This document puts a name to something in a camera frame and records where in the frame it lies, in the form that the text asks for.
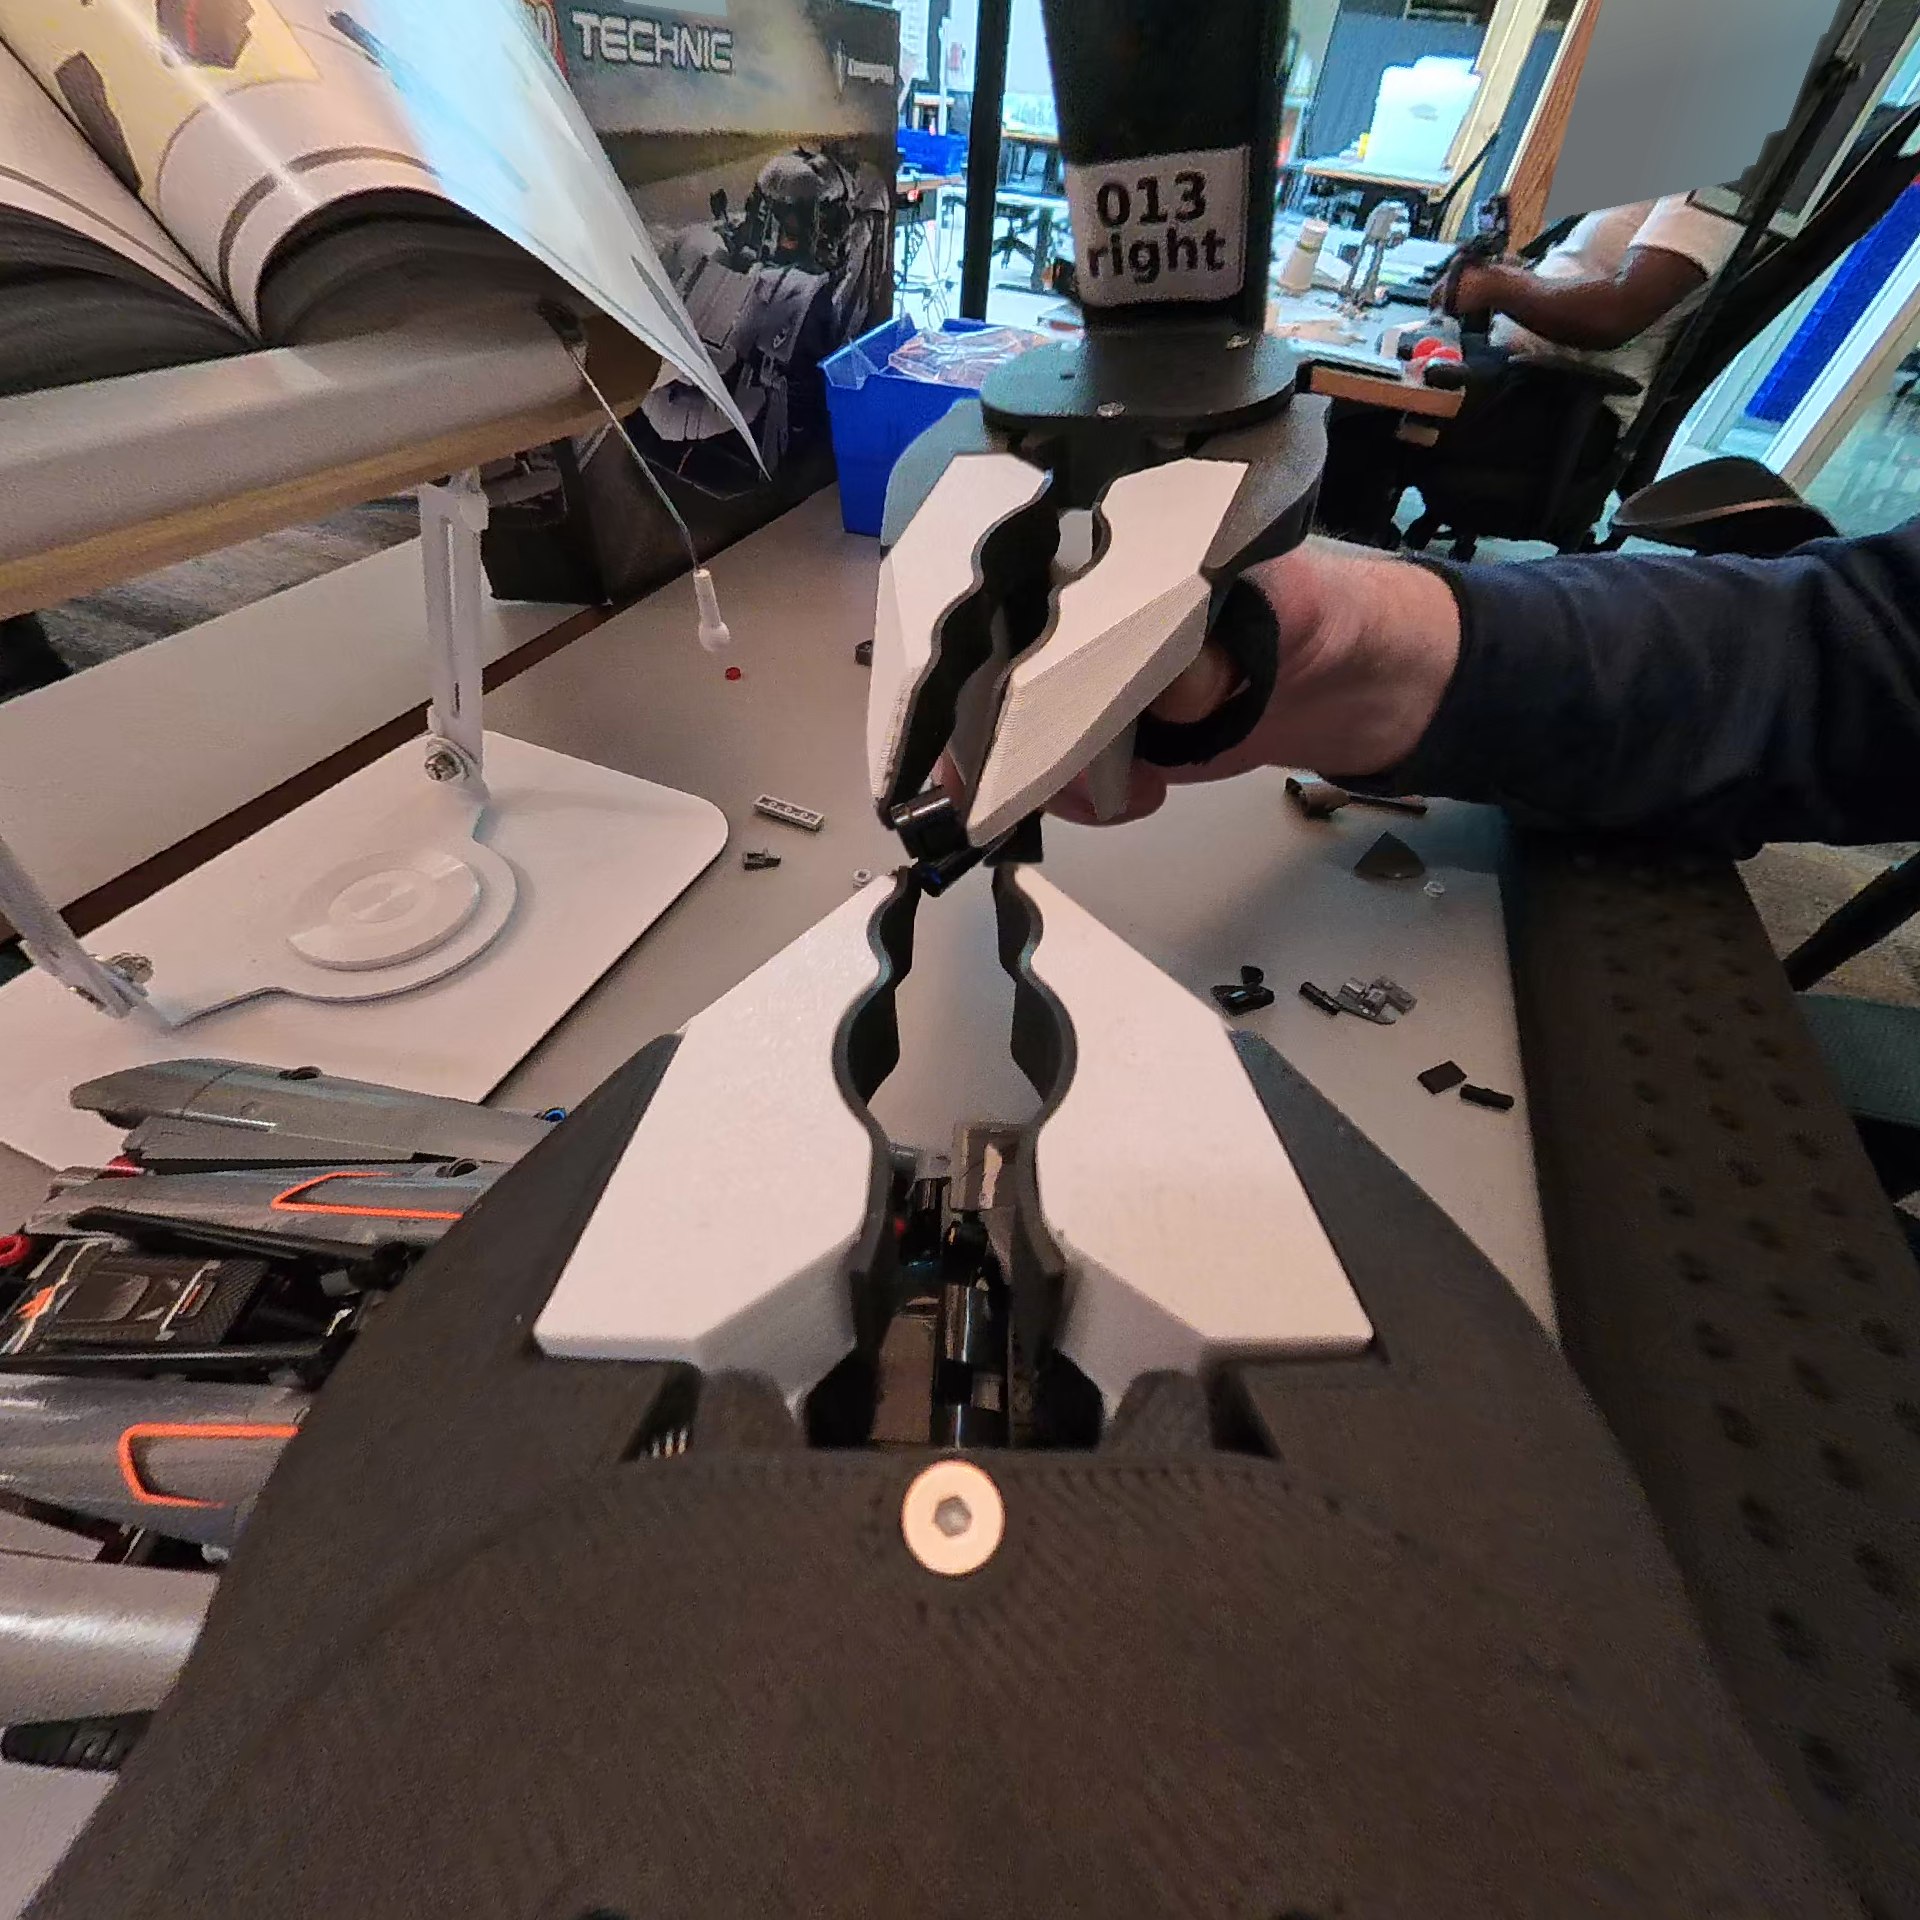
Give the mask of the dark printed box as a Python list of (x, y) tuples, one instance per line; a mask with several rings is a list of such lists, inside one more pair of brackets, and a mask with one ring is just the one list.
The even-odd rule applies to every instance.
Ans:
[(826, 359), (897, 296), (900, 16), (530, 3), (753, 439), (660, 368), (627, 426), (488, 473), (491, 594), (623, 606), (835, 480)]

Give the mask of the blue storage bin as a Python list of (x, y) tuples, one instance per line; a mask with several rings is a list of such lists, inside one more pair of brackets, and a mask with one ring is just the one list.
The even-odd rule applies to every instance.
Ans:
[(908, 442), (977, 397), (987, 371), (1041, 344), (1032, 327), (944, 320), (925, 329), (900, 315), (831, 352), (820, 371), (847, 529), (877, 537)]

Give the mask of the wooden background table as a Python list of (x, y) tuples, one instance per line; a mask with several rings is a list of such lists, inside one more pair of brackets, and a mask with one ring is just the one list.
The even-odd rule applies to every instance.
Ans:
[(1465, 393), (1436, 387), (1417, 377), (1380, 371), (1309, 357), (1299, 371), (1299, 387), (1344, 399), (1376, 413), (1448, 423), (1459, 415)]

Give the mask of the black curved chair back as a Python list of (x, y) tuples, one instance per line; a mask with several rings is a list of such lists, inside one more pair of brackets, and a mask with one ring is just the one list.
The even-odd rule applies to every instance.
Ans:
[(1759, 459), (1723, 455), (1625, 496), (1612, 534), (1703, 558), (1777, 559), (1839, 529)]

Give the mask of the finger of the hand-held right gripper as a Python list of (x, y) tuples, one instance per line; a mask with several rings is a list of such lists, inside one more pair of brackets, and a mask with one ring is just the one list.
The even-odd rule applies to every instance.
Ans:
[(949, 461), (881, 561), (869, 763), (881, 816), (951, 758), (970, 790), (1009, 669), (1050, 622), (1050, 475), (1011, 451)]
[(1212, 587), (1202, 561), (1247, 461), (1187, 456), (1107, 487), (1109, 542), (1058, 590), (1045, 638), (1012, 663), (967, 816), (984, 848), (1088, 775), (1096, 816), (1119, 816), (1136, 720), (1196, 658)]

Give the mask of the open instruction booklet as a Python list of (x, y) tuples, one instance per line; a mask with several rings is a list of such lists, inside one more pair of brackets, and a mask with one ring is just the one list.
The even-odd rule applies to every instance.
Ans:
[(5, 394), (504, 296), (753, 430), (525, 3), (5, 3)]

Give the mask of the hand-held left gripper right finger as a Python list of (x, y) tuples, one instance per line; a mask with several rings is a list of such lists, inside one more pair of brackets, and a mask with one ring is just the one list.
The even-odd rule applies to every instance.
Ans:
[(1016, 1321), (1116, 1417), (1153, 1375), (1356, 1360), (1375, 1322), (1268, 1112), (1243, 1035), (1036, 865), (994, 873), (1011, 1048)]

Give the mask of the black connector with blue pin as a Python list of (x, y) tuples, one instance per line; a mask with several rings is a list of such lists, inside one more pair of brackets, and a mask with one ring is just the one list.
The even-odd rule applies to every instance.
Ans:
[(1037, 811), (1016, 827), (977, 843), (956, 798), (940, 786), (892, 806), (887, 823), (897, 831), (908, 867), (924, 896), (946, 896), (961, 877), (987, 865), (1034, 864), (1045, 856)]

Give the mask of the black office chair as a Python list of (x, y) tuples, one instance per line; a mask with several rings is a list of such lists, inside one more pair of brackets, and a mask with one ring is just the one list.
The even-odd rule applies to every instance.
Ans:
[(1431, 421), (1431, 442), (1409, 439), (1427, 417), (1362, 399), (1332, 399), (1315, 527), (1383, 549), (1437, 534), (1468, 559), (1479, 539), (1579, 549), (1616, 477), (1623, 417), (1642, 384), (1569, 359), (1481, 352), (1461, 405)]

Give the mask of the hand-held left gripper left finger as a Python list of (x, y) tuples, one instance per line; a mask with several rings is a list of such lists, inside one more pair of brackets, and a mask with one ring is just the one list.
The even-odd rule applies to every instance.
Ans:
[(877, 875), (683, 1023), (536, 1321), (547, 1357), (760, 1375), (800, 1409), (857, 1350), (915, 918), (917, 879)]

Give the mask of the black pole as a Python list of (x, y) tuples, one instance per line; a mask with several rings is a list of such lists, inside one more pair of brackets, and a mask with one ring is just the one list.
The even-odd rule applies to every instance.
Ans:
[(993, 288), (993, 237), (999, 187), (1002, 111), (1012, 1), (977, 1), (975, 87), (967, 131), (967, 197), (959, 310), (985, 320)]

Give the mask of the grey orange lego car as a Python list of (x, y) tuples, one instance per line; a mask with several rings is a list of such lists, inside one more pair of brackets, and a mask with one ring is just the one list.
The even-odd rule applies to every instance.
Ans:
[[(76, 1106), (125, 1128), (5, 1231), (5, 1763), (112, 1775), (212, 1576), (354, 1339), (556, 1133), (539, 1115), (321, 1066), (194, 1057)], [(892, 1144), (884, 1331), (804, 1401), (826, 1449), (1041, 1449), (1085, 1431), (1018, 1330), (1018, 1127)]]

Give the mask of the white book stand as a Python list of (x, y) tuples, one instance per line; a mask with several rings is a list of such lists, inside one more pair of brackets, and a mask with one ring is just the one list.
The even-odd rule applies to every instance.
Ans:
[(642, 353), (712, 369), (668, 315), (515, 306), (5, 399), (5, 609), (121, 579), (347, 496), (420, 481), (425, 734), (77, 935), (5, 849), (5, 1144), (87, 1160), (72, 1087), (225, 1055), (456, 1097), (493, 1090), (722, 854), (691, 792), (485, 729), (485, 461), (619, 410)]

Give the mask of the person's right hand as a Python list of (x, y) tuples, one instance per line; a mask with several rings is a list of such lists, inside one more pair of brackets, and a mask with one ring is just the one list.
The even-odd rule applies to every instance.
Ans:
[(1423, 741), (1457, 672), (1461, 626), (1448, 583), (1379, 551), (1315, 537), (1241, 576), (1279, 626), (1279, 675), (1253, 730), (1212, 760), (1133, 760), (1111, 825), (1162, 809), (1176, 784), (1279, 766), (1375, 777)]

